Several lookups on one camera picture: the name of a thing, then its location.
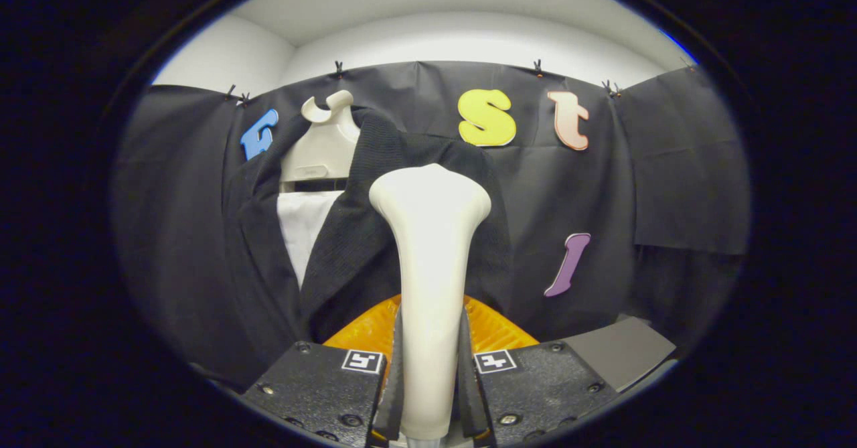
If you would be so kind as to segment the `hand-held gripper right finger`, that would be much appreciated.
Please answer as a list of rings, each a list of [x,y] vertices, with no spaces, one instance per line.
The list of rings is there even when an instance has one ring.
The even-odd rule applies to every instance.
[[[463,299],[458,409],[463,436],[474,446],[546,440],[618,395],[567,342],[538,342],[483,302]]]

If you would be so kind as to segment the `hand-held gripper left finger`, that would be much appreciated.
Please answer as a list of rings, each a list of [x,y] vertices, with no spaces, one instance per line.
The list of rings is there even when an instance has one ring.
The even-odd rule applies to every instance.
[[[322,344],[299,341],[241,399],[276,424],[337,447],[386,447],[404,402],[400,297]]]

